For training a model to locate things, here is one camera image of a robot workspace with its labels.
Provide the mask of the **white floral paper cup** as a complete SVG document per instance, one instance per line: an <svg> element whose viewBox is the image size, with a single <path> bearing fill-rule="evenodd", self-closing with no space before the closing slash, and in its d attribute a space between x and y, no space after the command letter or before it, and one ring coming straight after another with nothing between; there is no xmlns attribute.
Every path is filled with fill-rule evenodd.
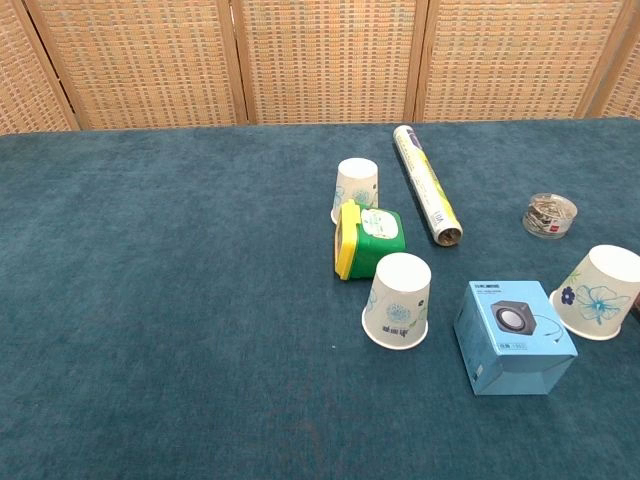
<svg viewBox="0 0 640 480"><path fill-rule="evenodd" d="M431 269L420 257L404 252L384 256L361 315L366 335L390 350L419 345L429 331L431 280Z"/></svg>
<svg viewBox="0 0 640 480"><path fill-rule="evenodd" d="M338 165L330 218L338 221L340 207L349 199L366 208L378 207L378 166L366 158L347 158Z"/></svg>

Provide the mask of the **white paper cup large flower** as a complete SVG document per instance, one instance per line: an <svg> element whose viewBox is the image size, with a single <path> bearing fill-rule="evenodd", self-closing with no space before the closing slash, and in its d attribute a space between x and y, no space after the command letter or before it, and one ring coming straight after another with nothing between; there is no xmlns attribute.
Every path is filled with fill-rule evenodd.
<svg viewBox="0 0 640 480"><path fill-rule="evenodd" d="M583 338L616 337L640 295L640 255L615 245L597 245L549 300L565 328Z"/></svg>

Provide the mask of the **white and yellow tube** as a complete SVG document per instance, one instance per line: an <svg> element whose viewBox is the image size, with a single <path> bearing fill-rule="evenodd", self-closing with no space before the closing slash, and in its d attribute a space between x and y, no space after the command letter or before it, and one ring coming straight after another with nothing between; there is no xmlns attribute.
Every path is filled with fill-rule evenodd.
<svg viewBox="0 0 640 480"><path fill-rule="evenodd" d="M462 238L463 228L414 129L409 125L396 127L393 140L435 243L444 247L457 245Z"/></svg>

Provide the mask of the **woven wooden folding screen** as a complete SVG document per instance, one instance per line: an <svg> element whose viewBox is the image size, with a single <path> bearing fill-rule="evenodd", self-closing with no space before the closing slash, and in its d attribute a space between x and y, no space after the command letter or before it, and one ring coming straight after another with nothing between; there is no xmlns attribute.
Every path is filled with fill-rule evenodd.
<svg viewBox="0 0 640 480"><path fill-rule="evenodd" d="M640 0L0 0L0 135L640 119Z"/></svg>

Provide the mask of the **light blue speaker box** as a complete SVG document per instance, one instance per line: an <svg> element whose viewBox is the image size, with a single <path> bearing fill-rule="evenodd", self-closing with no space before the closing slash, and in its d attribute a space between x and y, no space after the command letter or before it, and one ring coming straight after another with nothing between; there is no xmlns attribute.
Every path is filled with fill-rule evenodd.
<svg viewBox="0 0 640 480"><path fill-rule="evenodd" d="M470 281L453 328L477 396L547 395L578 357L535 280Z"/></svg>

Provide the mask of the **teal table cloth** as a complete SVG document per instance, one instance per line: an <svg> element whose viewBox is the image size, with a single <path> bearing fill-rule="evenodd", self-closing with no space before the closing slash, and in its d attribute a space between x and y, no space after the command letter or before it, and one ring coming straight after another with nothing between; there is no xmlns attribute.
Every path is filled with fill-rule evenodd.
<svg viewBox="0 0 640 480"><path fill-rule="evenodd" d="M640 120L419 124L463 226L434 244L390 125L0 136L0 480L640 480L640 321L546 396L477 396L453 331L472 280L555 289L640 254ZM431 267L429 332L361 327L333 266L338 163ZM522 224L554 193L559 239Z"/></svg>

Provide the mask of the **green box yellow lid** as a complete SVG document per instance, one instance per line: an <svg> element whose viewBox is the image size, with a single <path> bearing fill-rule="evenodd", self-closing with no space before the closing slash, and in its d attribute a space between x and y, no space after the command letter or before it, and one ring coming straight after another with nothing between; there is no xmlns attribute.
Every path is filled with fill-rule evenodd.
<svg viewBox="0 0 640 480"><path fill-rule="evenodd" d="M397 212L364 207L353 199L339 208L334 271L341 280L373 278L384 256L405 249L404 229Z"/></svg>

